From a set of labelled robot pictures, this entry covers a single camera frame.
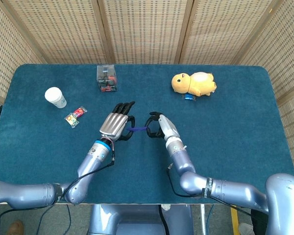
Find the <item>floor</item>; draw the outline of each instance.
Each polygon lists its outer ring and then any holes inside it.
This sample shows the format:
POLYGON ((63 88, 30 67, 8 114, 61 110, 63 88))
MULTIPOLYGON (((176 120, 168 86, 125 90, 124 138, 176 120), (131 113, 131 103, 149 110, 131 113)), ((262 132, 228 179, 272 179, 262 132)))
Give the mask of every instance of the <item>floor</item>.
MULTIPOLYGON (((212 204, 205 205, 205 221, 212 204)), ((8 205, 0 205, 0 214, 10 209, 8 205)), ((24 223, 25 235, 62 235, 69 226, 69 213, 65 205, 56 205, 44 216, 39 232, 37 228, 41 215, 46 209, 31 211, 14 211, 5 214, 1 219, 0 235, 5 235, 9 225, 16 219, 24 223)), ((91 205, 69 205, 71 214, 71 227, 67 235, 86 235, 90 221, 91 205)), ((194 234, 202 235, 200 205, 192 205, 194 234)), ((251 224, 248 215, 238 212, 239 223, 251 224)), ((237 235, 233 232, 231 210, 229 207, 215 204, 209 218, 209 229, 207 235, 237 235)))

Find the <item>cup lid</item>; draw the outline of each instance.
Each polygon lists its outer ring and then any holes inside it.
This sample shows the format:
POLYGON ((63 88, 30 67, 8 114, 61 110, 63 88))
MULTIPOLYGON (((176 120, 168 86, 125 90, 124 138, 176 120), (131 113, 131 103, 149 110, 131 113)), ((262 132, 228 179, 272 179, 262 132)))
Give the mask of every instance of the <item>cup lid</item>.
POLYGON ((62 92, 57 87, 50 87, 45 92, 46 100, 51 102, 51 103, 58 101, 61 98, 61 96, 62 96, 62 92))

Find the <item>shoe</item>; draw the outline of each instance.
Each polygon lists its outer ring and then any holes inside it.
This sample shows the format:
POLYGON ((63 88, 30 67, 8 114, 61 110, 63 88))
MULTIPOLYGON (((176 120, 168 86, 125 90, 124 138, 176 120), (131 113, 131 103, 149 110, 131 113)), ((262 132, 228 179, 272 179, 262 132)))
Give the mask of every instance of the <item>shoe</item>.
POLYGON ((239 232, 241 235, 255 235, 253 226, 246 223, 239 224, 239 232))
POLYGON ((24 235, 24 225, 20 220, 15 220, 6 235, 24 235))

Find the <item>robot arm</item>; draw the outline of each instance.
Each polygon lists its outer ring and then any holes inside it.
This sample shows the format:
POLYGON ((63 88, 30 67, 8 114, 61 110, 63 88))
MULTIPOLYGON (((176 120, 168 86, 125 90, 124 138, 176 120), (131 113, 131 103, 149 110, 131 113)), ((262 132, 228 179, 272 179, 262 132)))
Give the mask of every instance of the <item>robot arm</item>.
MULTIPOLYGON (((124 104, 119 103, 108 115, 100 128, 101 138, 95 141, 88 151, 86 158, 78 168, 77 173, 79 177, 99 169, 101 163, 111 150, 112 160, 114 161, 114 142, 120 140, 127 141, 133 135, 133 132, 129 131, 126 136, 123 136, 122 132, 128 121, 131 122, 132 127, 135 126, 134 116, 127 115, 134 103, 134 101, 124 104)), ((72 185, 66 192, 65 199, 72 204, 79 204, 84 201, 93 176, 94 174, 85 176, 72 185)))
POLYGON ((196 174, 180 135, 174 124, 163 114, 150 113, 145 126, 153 120, 160 124, 157 133, 147 134, 166 141, 167 151, 180 176, 180 186, 189 195, 201 193, 229 204, 251 208, 269 215, 267 235, 294 235, 294 176, 275 174, 266 181, 266 194, 249 184, 216 180, 196 174))
MULTIPOLYGON (((122 132, 128 121, 131 122, 132 127, 135 126, 135 118, 127 115, 134 103, 120 103, 108 115, 100 129, 101 138, 95 141, 77 170, 79 177, 99 169, 110 151, 114 161, 114 142, 126 141, 133 134, 129 131, 123 136, 122 132)), ((7 202, 14 209, 46 207, 60 200, 65 193, 68 202, 79 204, 86 197, 93 175, 81 178, 70 188, 68 188, 69 184, 14 185, 0 182, 0 203, 7 202)))

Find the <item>yellow tape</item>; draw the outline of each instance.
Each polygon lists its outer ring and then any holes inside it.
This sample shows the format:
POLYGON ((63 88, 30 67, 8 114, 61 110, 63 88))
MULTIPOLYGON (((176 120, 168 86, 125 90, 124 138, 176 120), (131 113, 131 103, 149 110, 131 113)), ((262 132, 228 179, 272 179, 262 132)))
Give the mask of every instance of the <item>yellow tape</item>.
POLYGON ((239 219, 237 217, 237 210, 231 208, 233 235, 240 235, 239 233, 239 219))

